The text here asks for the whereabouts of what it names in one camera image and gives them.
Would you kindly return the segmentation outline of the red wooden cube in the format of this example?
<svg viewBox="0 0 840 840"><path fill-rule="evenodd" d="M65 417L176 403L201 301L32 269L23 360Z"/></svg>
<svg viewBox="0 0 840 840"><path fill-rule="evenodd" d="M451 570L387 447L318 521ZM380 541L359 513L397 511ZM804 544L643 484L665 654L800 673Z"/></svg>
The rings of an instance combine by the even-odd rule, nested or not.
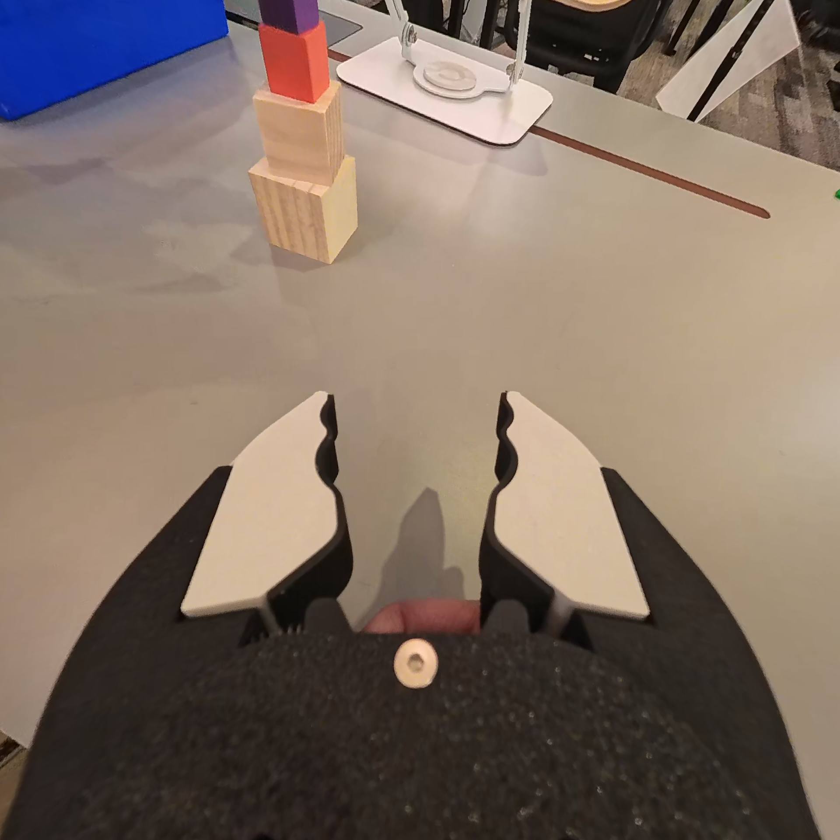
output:
<svg viewBox="0 0 840 840"><path fill-rule="evenodd" d="M314 103L329 88L329 56L323 21L296 35L259 25L259 42L269 90L279 96Z"/></svg>

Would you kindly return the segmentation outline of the black office chair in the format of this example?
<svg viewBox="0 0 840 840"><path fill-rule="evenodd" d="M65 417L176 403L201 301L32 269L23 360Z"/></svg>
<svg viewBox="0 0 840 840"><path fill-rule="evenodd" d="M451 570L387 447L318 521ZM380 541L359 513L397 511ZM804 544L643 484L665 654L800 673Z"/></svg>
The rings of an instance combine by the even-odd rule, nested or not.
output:
<svg viewBox="0 0 840 840"><path fill-rule="evenodd" d="M631 1L596 12L560 2L532 3L526 60L561 75L590 77L617 93L628 68L656 40L670 1Z"/></svg>

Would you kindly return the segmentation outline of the medium wooden cube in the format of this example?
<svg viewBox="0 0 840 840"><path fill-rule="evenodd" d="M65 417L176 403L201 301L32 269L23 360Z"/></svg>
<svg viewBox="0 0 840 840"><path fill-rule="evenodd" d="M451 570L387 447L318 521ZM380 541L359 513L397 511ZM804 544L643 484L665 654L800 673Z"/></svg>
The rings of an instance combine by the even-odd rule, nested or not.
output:
<svg viewBox="0 0 840 840"><path fill-rule="evenodd" d="M341 84L331 80L315 102L283 97L267 86L253 97L269 171L321 186L333 184L344 158Z"/></svg>

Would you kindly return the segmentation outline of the white folding stand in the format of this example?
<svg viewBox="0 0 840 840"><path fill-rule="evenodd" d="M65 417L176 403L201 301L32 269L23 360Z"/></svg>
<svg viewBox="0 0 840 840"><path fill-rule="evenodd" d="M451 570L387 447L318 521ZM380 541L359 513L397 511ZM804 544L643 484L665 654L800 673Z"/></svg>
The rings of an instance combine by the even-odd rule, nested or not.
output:
<svg viewBox="0 0 840 840"><path fill-rule="evenodd" d="M495 146L512 146L553 97L522 80L532 2L519 2L515 59L500 70L424 40L402 2L387 2L398 35L347 59L339 79L401 109Z"/></svg>

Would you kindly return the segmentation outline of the white slanted panel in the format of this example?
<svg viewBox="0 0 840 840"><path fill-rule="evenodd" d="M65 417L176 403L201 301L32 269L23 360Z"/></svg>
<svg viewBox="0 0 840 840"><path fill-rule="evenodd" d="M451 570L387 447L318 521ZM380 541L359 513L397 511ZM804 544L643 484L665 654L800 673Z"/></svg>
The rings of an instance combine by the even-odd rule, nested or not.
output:
<svg viewBox="0 0 840 840"><path fill-rule="evenodd" d="M661 111L697 122L801 43L789 1L751 1L668 81Z"/></svg>

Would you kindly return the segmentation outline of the blue plastic bin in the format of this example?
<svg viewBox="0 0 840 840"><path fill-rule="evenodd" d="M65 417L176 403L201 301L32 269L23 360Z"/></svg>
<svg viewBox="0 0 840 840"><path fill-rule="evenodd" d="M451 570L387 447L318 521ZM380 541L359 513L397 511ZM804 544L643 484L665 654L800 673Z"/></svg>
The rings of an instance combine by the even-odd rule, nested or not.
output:
<svg viewBox="0 0 840 840"><path fill-rule="evenodd" d="M2 119L19 119L227 35L222 1L2 1Z"/></svg>

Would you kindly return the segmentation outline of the purple wooden cube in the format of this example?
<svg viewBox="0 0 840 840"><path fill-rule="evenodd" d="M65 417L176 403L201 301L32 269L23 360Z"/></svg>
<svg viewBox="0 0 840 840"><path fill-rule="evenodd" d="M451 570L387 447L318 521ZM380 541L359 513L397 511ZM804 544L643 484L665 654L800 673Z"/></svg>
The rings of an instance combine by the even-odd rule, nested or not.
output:
<svg viewBox="0 0 840 840"><path fill-rule="evenodd" d="M320 22L317 1L259 0L261 23L294 35L301 35Z"/></svg>

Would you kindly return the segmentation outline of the large wooden cube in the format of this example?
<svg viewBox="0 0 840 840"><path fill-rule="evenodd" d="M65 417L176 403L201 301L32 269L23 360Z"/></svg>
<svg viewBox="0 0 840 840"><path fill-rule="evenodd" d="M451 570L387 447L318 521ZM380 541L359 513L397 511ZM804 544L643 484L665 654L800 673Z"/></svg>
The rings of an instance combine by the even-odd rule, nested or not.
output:
<svg viewBox="0 0 840 840"><path fill-rule="evenodd" d="M331 264L358 227L356 163L345 155L332 184L274 173L266 157L248 172L269 242Z"/></svg>

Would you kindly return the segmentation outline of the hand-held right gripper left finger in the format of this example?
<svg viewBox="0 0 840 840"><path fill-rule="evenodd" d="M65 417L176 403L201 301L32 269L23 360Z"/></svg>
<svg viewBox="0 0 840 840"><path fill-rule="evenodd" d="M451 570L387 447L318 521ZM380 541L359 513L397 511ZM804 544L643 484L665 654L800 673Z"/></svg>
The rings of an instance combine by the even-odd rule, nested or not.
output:
<svg viewBox="0 0 840 840"><path fill-rule="evenodd" d="M353 571L340 490L333 395L315 392L235 458L192 579L188 618L255 611L265 626L301 626Z"/></svg>

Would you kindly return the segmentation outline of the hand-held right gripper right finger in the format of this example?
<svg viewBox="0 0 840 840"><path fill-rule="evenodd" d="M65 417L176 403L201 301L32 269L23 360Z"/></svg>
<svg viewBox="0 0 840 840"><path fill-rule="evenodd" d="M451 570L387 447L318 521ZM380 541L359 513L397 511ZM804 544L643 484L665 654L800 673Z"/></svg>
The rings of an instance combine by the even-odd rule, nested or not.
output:
<svg viewBox="0 0 840 840"><path fill-rule="evenodd" d="M531 626L566 626L577 612L647 620L598 459L519 392L500 396L497 438L479 546L482 620L502 601L519 602Z"/></svg>

